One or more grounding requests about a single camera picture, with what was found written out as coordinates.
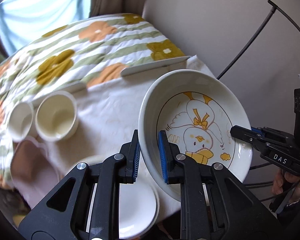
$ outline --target white cup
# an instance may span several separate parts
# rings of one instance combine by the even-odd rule
[[[35,116],[37,132],[45,141],[68,139],[78,128],[77,104],[68,92],[57,91],[40,104]]]
[[[14,142],[21,142],[28,135],[37,137],[34,117],[32,103],[20,102],[13,108],[8,121],[8,131]]]

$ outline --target white bowl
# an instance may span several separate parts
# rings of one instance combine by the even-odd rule
[[[21,142],[26,136],[37,137],[34,117],[32,103],[20,102],[15,105],[8,121],[8,132],[14,142]]]
[[[230,129],[251,129],[248,117],[235,95],[220,81],[195,70],[175,70],[158,78],[147,91],[139,113],[141,153],[155,182],[180,201],[180,186],[162,178],[158,132],[180,152],[197,162],[220,162],[241,182],[252,160],[252,146],[231,137]]]
[[[48,95],[40,104],[35,117],[38,134],[50,142],[70,138],[78,124],[75,98],[65,91]]]

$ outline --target yellow cloud illustration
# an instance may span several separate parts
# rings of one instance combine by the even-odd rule
[[[231,159],[230,157],[230,154],[228,153],[223,153],[220,155],[220,158],[223,160],[223,161],[229,161]]]

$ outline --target floral quilt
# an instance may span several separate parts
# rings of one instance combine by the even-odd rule
[[[98,16],[60,27],[10,56],[0,64],[0,187],[13,188],[7,121],[18,102],[75,81],[89,88],[118,78],[126,67],[181,56],[180,49],[135,14]]]

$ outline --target white rectangular plate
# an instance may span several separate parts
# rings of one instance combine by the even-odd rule
[[[163,60],[157,60],[154,62],[144,63],[141,65],[127,67],[127,68],[123,69],[120,74],[122,77],[124,77],[124,76],[132,75],[135,73],[139,73],[142,71],[180,63],[180,62],[187,60],[188,58],[190,58],[190,56],[174,57],[174,58],[168,58],[168,59],[163,59]]]

